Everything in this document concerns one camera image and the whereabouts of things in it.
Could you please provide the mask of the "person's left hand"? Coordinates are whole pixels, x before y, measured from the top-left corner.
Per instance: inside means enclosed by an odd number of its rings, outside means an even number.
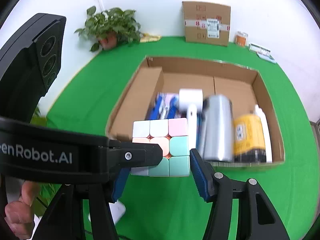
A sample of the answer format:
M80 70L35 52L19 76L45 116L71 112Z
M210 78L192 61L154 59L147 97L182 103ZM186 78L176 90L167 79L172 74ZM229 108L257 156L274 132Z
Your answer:
M40 192L39 183L25 181L17 201L10 202L5 207L5 220L19 239L30 239L33 234L34 211L31 208L34 199Z

